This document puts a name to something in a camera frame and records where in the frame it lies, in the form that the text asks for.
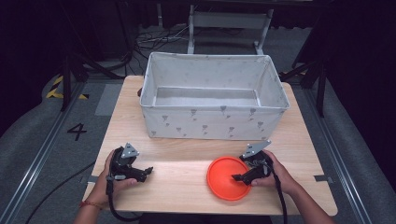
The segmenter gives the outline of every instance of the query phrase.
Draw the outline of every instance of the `wooden table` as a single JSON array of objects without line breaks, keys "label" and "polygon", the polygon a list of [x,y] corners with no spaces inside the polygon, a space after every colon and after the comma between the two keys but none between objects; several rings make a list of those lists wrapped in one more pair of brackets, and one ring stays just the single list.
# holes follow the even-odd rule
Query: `wooden table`
[{"label": "wooden table", "polygon": [[[127,77],[108,125],[92,175],[103,170],[112,149],[130,142],[139,152],[133,166],[138,169],[154,167],[145,183],[120,193],[116,210],[136,212],[176,212],[208,214],[281,215],[282,208],[276,189],[252,188],[239,201],[225,201],[215,196],[206,184],[209,164],[218,157],[239,157],[247,143],[202,139],[149,138],[137,91],[142,77]],[[289,84],[284,84],[290,100],[271,136],[267,149],[274,152],[290,174],[308,191],[331,216],[337,213],[332,193],[326,181],[317,182],[314,175],[323,175],[317,153],[306,129],[301,111]],[[88,184],[85,197],[94,184]],[[285,195],[288,214],[299,214],[295,204]]]}]

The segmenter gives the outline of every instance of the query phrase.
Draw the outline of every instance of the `black cable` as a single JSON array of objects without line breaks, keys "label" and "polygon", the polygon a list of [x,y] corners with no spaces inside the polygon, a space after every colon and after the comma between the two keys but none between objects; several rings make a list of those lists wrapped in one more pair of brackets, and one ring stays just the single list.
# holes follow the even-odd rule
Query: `black cable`
[{"label": "black cable", "polygon": [[286,209],[286,203],[285,203],[285,198],[283,197],[282,193],[282,188],[281,188],[281,183],[279,180],[279,177],[275,173],[274,169],[272,170],[274,174],[274,179],[275,179],[275,184],[276,184],[276,189],[277,189],[277,194],[279,195],[280,203],[282,204],[282,210],[283,210],[283,223],[287,224],[288,223],[288,210]]},{"label": "black cable", "polygon": [[30,222],[30,220],[32,219],[33,215],[35,214],[35,212],[38,210],[38,208],[41,206],[41,204],[43,204],[44,201],[46,201],[48,199],[48,197],[55,192],[55,190],[57,190],[58,188],[60,188],[63,184],[65,184],[67,181],[71,180],[72,178],[74,178],[75,176],[81,174],[82,172],[86,171],[88,168],[90,168],[91,166],[93,166],[95,164],[95,161],[91,162],[89,165],[87,165],[86,167],[82,168],[80,171],[78,171],[77,173],[71,175],[70,177],[68,177],[66,180],[64,180],[61,184],[59,184],[58,186],[55,187],[55,189],[53,189],[50,193],[48,193],[43,200],[41,200],[41,202],[35,207],[35,209],[33,210],[33,212],[30,214],[30,216],[27,218],[25,224],[28,224]]},{"label": "black cable", "polygon": [[143,50],[155,50],[155,49],[160,49],[162,48],[164,45],[168,44],[168,43],[174,43],[180,39],[182,39],[182,37],[177,37],[177,35],[181,35],[183,36],[184,34],[186,34],[188,32],[187,27],[183,28],[183,29],[179,29],[179,30],[167,30],[167,34],[162,36],[162,34],[164,33],[164,31],[161,31],[158,35],[156,35],[155,37],[153,37],[153,35],[151,33],[143,33],[141,35],[150,35],[150,38],[140,38],[138,37],[137,39],[141,39],[140,42],[149,42],[152,41],[152,45],[151,47],[142,47],[139,46],[138,43],[136,42],[136,46],[139,49],[143,49]]},{"label": "black cable", "polygon": [[140,64],[140,62],[139,62],[139,60],[136,58],[136,60],[137,60],[137,63],[139,64],[139,68],[142,70],[142,76],[145,76],[146,74],[145,74],[145,69],[142,67],[142,65]]},{"label": "black cable", "polygon": [[[82,48],[85,51],[86,55],[90,55],[90,53],[86,49],[86,47],[85,47],[85,45],[84,45],[84,43],[83,43],[83,41],[81,39],[81,36],[78,34],[78,32],[76,30],[76,27],[73,25],[73,22],[71,21],[66,9],[64,8],[64,5],[62,4],[62,2],[60,0],[58,0],[58,4],[62,8],[62,11],[63,11],[64,15],[66,16],[68,23],[70,24],[70,26],[72,27],[76,37],[78,38],[79,44],[82,46]],[[118,8],[117,3],[116,3],[116,8],[117,8],[117,12],[118,12],[118,15],[119,15],[121,28],[122,28],[122,31],[123,31],[123,34],[124,34],[126,46],[127,46],[128,50],[130,50],[129,43],[128,43],[127,39],[126,39],[126,33],[125,33],[125,30],[124,30],[123,21],[122,21],[122,18],[120,17],[120,9]],[[104,73],[105,75],[107,75],[108,77],[111,77],[113,79],[121,79],[121,78],[119,78],[117,76],[112,75],[110,72],[104,72],[104,69],[107,70],[107,71],[112,71],[112,70],[115,70],[115,69],[123,67],[129,61],[127,61],[127,62],[126,61],[122,61],[122,63],[120,63],[120,64],[116,64],[114,66],[110,66],[110,67],[106,67],[106,68],[104,68],[104,67],[98,68],[97,66],[94,65],[92,70],[90,70],[89,68],[86,68],[86,70],[88,70],[88,71],[98,71],[98,72]]]},{"label": "black cable", "polygon": [[[104,68],[108,71],[113,71],[113,70],[119,69],[132,60],[131,55],[132,55],[131,52],[127,52],[120,60],[120,63],[109,66],[109,67],[104,67]],[[100,72],[99,70],[91,68],[91,67],[84,67],[84,68],[85,68],[85,70],[87,70],[89,72]]]},{"label": "black cable", "polygon": [[132,69],[132,67],[129,63],[128,63],[128,66],[129,66],[129,69],[131,69],[131,71],[134,73],[134,76],[136,76],[136,72],[134,71],[134,69]]},{"label": "black cable", "polygon": [[142,56],[143,58],[145,58],[145,59],[149,59],[146,55],[144,55],[141,51],[140,51],[140,47],[138,47],[138,49],[135,49],[136,50],[136,52],[138,53],[138,54],[140,54],[140,56]]},{"label": "black cable", "polygon": [[120,77],[117,76],[116,74],[106,70],[102,65],[94,62],[93,60],[91,60],[88,57],[83,56],[82,54],[78,54],[78,53],[73,53],[73,56],[75,56],[77,59],[87,63],[90,67],[94,68],[95,70],[105,74],[106,76],[113,78],[113,79],[124,79],[125,77]]},{"label": "black cable", "polygon": [[[111,156],[111,161],[114,160],[114,154]],[[110,207],[111,214],[113,214],[114,217],[121,221],[125,222],[133,222],[137,221],[140,219],[140,217],[122,217],[120,216],[116,209],[114,209],[114,203],[113,203],[113,192],[114,192],[114,176],[112,176],[112,165],[109,165],[108,168],[108,176],[106,177],[106,195],[108,196],[108,206]]]},{"label": "black cable", "polygon": [[116,6],[117,15],[118,15],[118,17],[119,17],[119,21],[120,21],[120,25],[121,25],[121,30],[122,30],[122,34],[123,34],[123,37],[124,37],[124,41],[125,41],[126,48],[127,48],[128,50],[131,50],[131,46],[130,46],[130,44],[129,44],[129,40],[128,40],[126,31],[125,31],[125,24],[124,24],[124,22],[123,22],[123,20],[122,20],[122,16],[121,16],[121,12],[120,12],[120,3],[119,3],[118,1],[115,1],[115,2],[114,2],[114,5]]},{"label": "black cable", "polygon": [[[181,31],[180,29],[176,29],[176,30],[168,29],[168,30],[169,30],[169,31],[174,31],[175,34],[177,34],[177,33],[179,33],[179,32]],[[140,33],[140,35],[150,35],[151,38],[152,38],[153,33],[160,33],[159,35],[161,35],[161,34],[163,33],[163,30],[160,30],[160,31],[150,31],[150,32]]]}]

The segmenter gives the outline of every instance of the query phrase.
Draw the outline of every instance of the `printed number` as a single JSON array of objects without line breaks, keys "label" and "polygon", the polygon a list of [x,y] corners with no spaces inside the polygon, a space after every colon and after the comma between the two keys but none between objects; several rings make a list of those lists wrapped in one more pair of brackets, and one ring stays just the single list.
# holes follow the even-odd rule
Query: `printed number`
[{"label": "printed number", "polygon": [[69,129],[67,132],[68,133],[76,133],[77,135],[76,135],[75,141],[78,141],[79,135],[81,133],[86,133],[87,132],[85,130],[82,130],[83,127],[84,127],[84,124],[80,123],[80,124],[74,126],[73,128]]}]

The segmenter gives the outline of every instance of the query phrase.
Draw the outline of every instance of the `hand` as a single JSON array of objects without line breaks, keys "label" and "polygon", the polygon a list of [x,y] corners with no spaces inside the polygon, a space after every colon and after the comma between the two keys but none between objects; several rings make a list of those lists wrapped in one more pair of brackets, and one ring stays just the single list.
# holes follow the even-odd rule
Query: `hand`
[{"label": "hand", "polygon": [[[271,160],[274,162],[274,170],[277,176],[279,177],[279,180],[281,182],[282,186],[282,191],[291,194],[297,187],[300,185],[291,177],[289,174],[288,170],[283,166],[275,157],[275,155],[268,151],[268,150],[263,150],[265,154],[267,154]],[[251,186],[263,186],[263,187],[275,187],[275,179],[274,179],[274,174],[271,173],[270,176],[265,177],[265,178],[258,178],[254,179],[251,182]]]},{"label": "hand", "polygon": [[[105,169],[102,171],[102,173],[99,175],[95,186],[93,187],[93,190],[91,191],[90,195],[87,197],[86,201],[90,203],[98,203],[98,204],[104,204],[108,202],[108,196],[106,195],[106,176],[108,175],[108,170],[110,167],[110,162],[113,157],[114,150],[110,152],[110,154],[107,156],[106,163],[105,163]],[[137,180],[134,178],[131,179],[124,179],[121,181],[114,181],[114,196],[117,195],[118,192],[120,192],[123,189],[127,189],[131,186],[134,186],[137,184]]]}]

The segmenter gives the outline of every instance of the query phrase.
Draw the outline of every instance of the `gray floor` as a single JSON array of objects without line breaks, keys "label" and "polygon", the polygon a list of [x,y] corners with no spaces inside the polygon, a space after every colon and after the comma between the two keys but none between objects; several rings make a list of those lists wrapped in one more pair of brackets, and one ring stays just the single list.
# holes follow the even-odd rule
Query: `gray floor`
[{"label": "gray floor", "polygon": [[[141,32],[161,30],[152,27]],[[271,29],[264,44],[264,54],[272,57],[276,70],[286,72],[299,52],[309,29]],[[258,36],[254,31],[210,30],[200,32],[195,39],[195,53],[202,54],[255,54],[252,42]],[[157,51],[186,53],[187,36],[177,42],[168,43]],[[142,50],[146,56],[151,50]],[[127,75],[142,74],[147,60],[138,54],[126,67]],[[122,68],[114,71],[124,75]],[[365,145],[358,130],[347,112],[338,101],[330,83],[325,94],[325,118],[319,118],[313,109],[312,99],[316,89],[303,90],[298,85],[300,77],[288,80],[292,84],[304,121],[311,134],[325,175],[338,207],[334,217],[337,223],[395,223],[396,195],[375,163],[369,148]],[[22,116],[0,139],[0,210],[3,214],[0,223],[25,223],[38,203],[56,186],[70,175],[95,161],[106,127],[110,121],[121,81],[110,80],[101,74],[91,74],[78,94],[89,94],[88,100],[77,99],[67,113],[60,113],[62,99],[45,98],[53,80],[43,90],[43,103]],[[62,117],[57,134],[53,124]],[[67,131],[79,123],[86,133],[76,141],[74,133]],[[34,184],[26,189],[20,206],[10,213],[11,199],[22,182],[24,174],[37,154],[48,146],[48,157],[44,165],[33,176]],[[72,178],[58,188],[39,207],[30,223],[70,223],[78,210],[78,203],[86,188],[86,180],[92,168]],[[282,217],[271,217],[275,224],[282,223]],[[102,212],[99,223],[121,223],[109,212]],[[290,217],[290,223],[303,223],[299,216]]]}]

